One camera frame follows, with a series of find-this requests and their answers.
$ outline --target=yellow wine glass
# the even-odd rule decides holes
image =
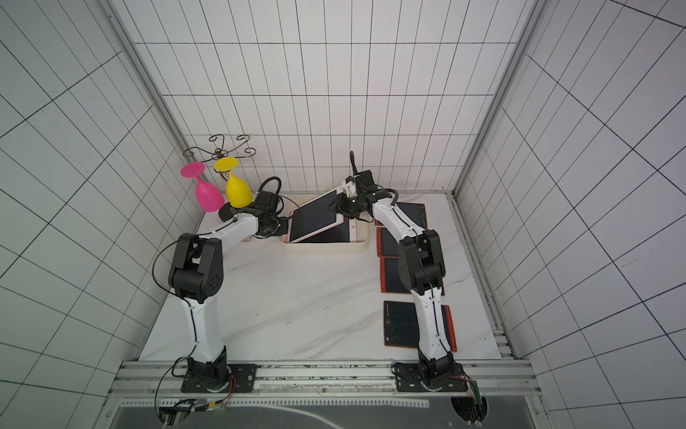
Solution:
[[[252,192],[247,183],[231,174],[231,170],[237,166],[238,160],[231,156],[227,156],[215,162],[214,169],[221,173],[228,172],[226,197],[233,207],[240,209],[252,203]]]

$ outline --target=pink wine glass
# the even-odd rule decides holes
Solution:
[[[205,164],[190,163],[181,169],[181,176],[186,178],[197,178],[196,198],[203,210],[208,213],[217,211],[224,206],[224,197],[216,186],[200,179],[200,175],[205,171]]]

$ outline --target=black cable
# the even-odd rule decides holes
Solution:
[[[300,205],[299,205],[297,202],[293,201],[292,199],[288,198],[288,197],[285,196],[285,195],[279,195],[279,196],[280,196],[281,198],[285,198],[285,199],[289,200],[290,202],[292,202],[293,204],[295,204],[295,205],[300,209]]]
[[[186,399],[182,399],[179,402],[176,402],[174,405],[171,406],[171,409],[174,411],[189,412],[191,410],[191,408],[196,404],[197,401],[198,401],[198,398],[187,397]],[[189,405],[188,409],[186,409],[186,410],[177,410],[176,409],[176,407],[178,407],[179,405],[183,405],[183,404],[188,404]]]
[[[272,177],[265,179],[264,182],[262,182],[262,184],[260,184],[259,188],[257,189],[257,193],[259,194],[262,191],[262,188],[264,188],[264,185],[266,185],[267,183],[269,183],[271,181],[277,181],[278,185],[276,185],[275,194],[278,195],[279,192],[281,192],[281,179],[276,177],[276,176],[272,176]]]
[[[234,223],[236,223],[236,220],[235,220],[235,219],[233,220],[233,222],[231,222],[231,223],[229,223],[229,224],[226,224],[226,225],[224,225],[224,226],[221,227],[221,228],[216,229],[214,232],[219,232],[219,231],[221,231],[221,230],[224,229],[224,228],[228,228],[230,225],[232,225],[232,224],[234,224]],[[176,294],[176,289],[174,290],[174,292],[172,292],[172,289],[171,289],[171,288],[170,288],[170,289],[167,289],[167,288],[165,288],[164,286],[162,286],[162,284],[157,280],[157,277],[155,277],[155,265],[157,264],[157,260],[160,258],[160,256],[161,256],[168,248],[172,247],[173,245],[175,245],[176,243],[178,243],[179,241],[181,241],[181,240],[183,240],[183,239],[185,239],[185,238],[191,239],[191,238],[195,238],[195,237],[200,237],[201,235],[208,235],[208,234],[212,234],[212,231],[209,231],[209,232],[206,232],[206,233],[200,233],[200,234],[191,234],[190,236],[183,237],[183,238],[179,238],[178,240],[173,241],[172,243],[170,243],[170,244],[167,245],[164,249],[162,249],[161,251],[159,251],[159,252],[157,253],[157,256],[155,256],[155,259],[152,261],[152,268],[151,268],[150,270],[152,271],[152,279],[153,279],[153,281],[155,282],[155,284],[156,284],[160,289],[164,290],[164,291],[167,292],[167,293],[170,293],[170,294],[174,295],[175,297],[179,297],[179,296]]]
[[[175,361],[174,361],[174,364],[173,364],[172,366],[170,366],[169,369],[166,370],[165,373],[162,375],[162,378],[160,378],[160,382],[157,383],[157,389],[155,389],[155,397],[154,397],[153,402],[152,402],[152,407],[153,407],[154,410],[155,410],[155,417],[157,417],[157,419],[158,419],[158,420],[160,421],[160,423],[162,423],[162,424],[164,424],[164,421],[160,418],[161,415],[160,415],[160,413],[159,413],[159,411],[158,411],[158,408],[157,408],[157,393],[160,391],[160,386],[162,385],[162,381],[165,379],[165,377],[167,376],[167,374],[168,374],[170,371],[172,371],[172,373],[173,373],[173,372],[174,372],[174,367],[175,367],[179,362],[181,362],[181,361],[184,360],[184,359],[188,359],[188,358],[179,358],[179,359],[175,360]]]
[[[396,203],[398,202],[398,197],[400,196],[400,194],[398,193],[398,191],[396,191],[395,189],[391,189],[391,188],[389,188],[389,187],[385,187],[384,189],[387,190],[387,191],[389,191],[389,192],[392,192],[393,194],[395,194],[395,197],[393,197],[393,201],[391,201],[390,204],[391,204],[392,206],[396,205]]]
[[[279,202],[281,203],[281,208],[280,208],[279,210],[276,210],[276,213],[275,213],[275,214],[278,216],[278,215],[281,214],[281,212],[283,211],[283,209],[284,209],[286,206],[285,206],[285,204],[283,203],[283,197],[282,197],[281,195],[277,195],[277,196],[279,197]]]
[[[395,211],[395,209],[393,208],[393,206],[391,206],[391,210],[393,210],[393,213],[395,213],[395,215],[398,216],[398,219],[400,219],[400,221],[401,221],[403,224],[407,225],[408,228],[412,228],[412,227],[410,226],[410,224],[408,224],[407,222],[405,222],[405,221],[400,217],[400,215],[398,214],[397,211]]]
[[[357,176],[357,166],[355,165],[355,153],[350,151],[350,165],[353,166],[353,176]]]
[[[196,347],[198,346],[198,330],[197,330],[197,328],[196,328],[196,318],[193,317],[193,306],[191,305],[191,303],[190,303],[186,298],[182,298],[181,300],[184,301],[186,304],[188,304],[188,308],[191,309],[191,311],[190,311],[190,314],[191,314],[191,322],[193,323],[193,335],[195,336],[195,340],[194,340],[194,343],[195,343],[195,344],[194,344],[194,346],[193,346],[193,350],[191,350],[191,353],[188,353],[188,356],[186,356],[186,357],[184,358],[185,360],[188,360],[188,358],[191,357],[191,355],[193,354],[193,352],[196,350]],[[174,368],[172,368],[172,370],[171,370],[171,376],[172,376],[172,377],[176,377],[176,378],[183,378],[183,375],[176,375],[176,374],[174,373]]]
[[[412,229],[412,231],[415,233],[414,242],[417,245],[417,250],[419,250],[419,241],[418,241],[418,236],[416,235],[417,231],[415,231],[414,229]],[[424,278],[428,280],[429,286],[431,286],[431,297],[435,300],[436,295],[434,295],[434,284],[431,282],[431,280],[429,280],[429,277],[427,276],[426,271],[424,271],[424,263],[422,262],[421,258],[419,258],[419,266],[422,268],[422,273],[424,274]],[[436,324],[436,332],[438,332],[438,316],[436,315],[436,302],[432,301],[431,304],[434,307],[434,323]],[[445,351],[445,353],[447,355],[449,355],[450,351],[448,351],[448,349],[445,348],[445,345],[443,344],[443,340],[441,340],[440,337],[438,337],[438,342],[440,343],[440,346],[443,347],[443,350]],[[474,392],[474,400],[475,400],[476,404],[480,406],[482,404],[482,400],[481,400],[481,393],[479,391],[478,385],[476,384],[476,382],[474,380],[472,380],[472,377],[470,377],[469,375],[467,375],[466,372],[464,372],[464,369],[462,370],[462,373],[467,378],[467,382],[469,383],[469,386],[471,387],[472,391]]]

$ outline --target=white tiled wall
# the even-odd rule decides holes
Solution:
[[[113,3],[191,146],[248,134],[253,189],[316,191],[350,150],[383,185],[453,189],[533,0]]]
[[[683,427],[686,2],[623,3],[551,2],[459,193],[561,428]]]
[[[201,214],[160,118],[91,0],[0,3],[0,427],[92,427],[136,356]]]

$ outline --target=metal extrusion bar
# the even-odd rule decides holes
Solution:
[[[101,13],[106,17],[107,21],[110,23],[112,31],[117,37],[117,41],[121,46],[121,51],[124,53],[126,58],[129,60],[133,71],[136,73],[138,79],[143,84],[147,96],[151,99],[153,105],[157,107],[158,111],[162,115],[162,120],[166,127],[171,131],[171,135],[176,142],[176,145],[183,151],[188,149],[189,145],[186,139],[183,137],[181,129],[172,116],[172,112],[162,98],[162,93],[155,85],[155,81],[152,79],[152,75],[147,70],[145,63],[136,49],[136,45],[131,39],[126,27],[124,26],[121,17],[117,9],[112,4],[111,0],[95,0],[94,2],[100,8]]]
[[[503,100],[505,100],[505,96],[510,90],[510,87],[512,86],[512,82],[514,81],[515,76],[517,75],[521,63],[526,57],[526,51],[529,49],[529,46],[531,45],[534,33],[539,28],[539,24],[543,19],[543,16],[549,4],[550,0],[536,0],[536,3],[534,3],[534,5],[531,8],[529,16],[526,19],[526,23],[524,24],[524,28],[521,34],[519,35],[517,44],[515,45],[512,57],[510,57],[510,60],[508,61],[508,65],[505,68],[505,72],[503,73],[500,83],[498,84],[498,87],[493,96],[493,100],[490,103],[490,106],[488,107],[486,117],[484,118],[484,121],[481,123],[481,126],[477,131],[477,138],[474,141],[474,144],[472,145],[471,149],[469,150],[467,160],[465,161],[464,167],[462,168],[460,176],[458,177],[458,183],[455,186],[455,188],[453,188],[453,192],[455,195],[457,195],[460,192],[460,189],[462,189],[464,180],[466,179],[467,174],[469,174],[469,170],[473,167],[476,155],[479,152],[479,149],[481,149],[481,147],[484,145],[484,140],[486,139],[486,136],[488,135],[491,126],[493,126],[495,115],[500,106],[502,106]]]
[[[395,389],[393,361],[281,361],[250,362],[258,365],[250,397],[398,397],[418,393],[400,393]],[[479,384],[484,395],[540,395],[541,390],[528,360],[463,360],[464,370]],[[160,378],[173,362],[124,362],[112,385],[110,397],[150,398]],[[185,364],[175,372],[185,373]],[[180,392],[182,378],[167,374],[158,398],[188,397]],[[194,397],[220,398],[225,393],[193,394]],[[456,396],[464,393],[426,392],[420,396]]]

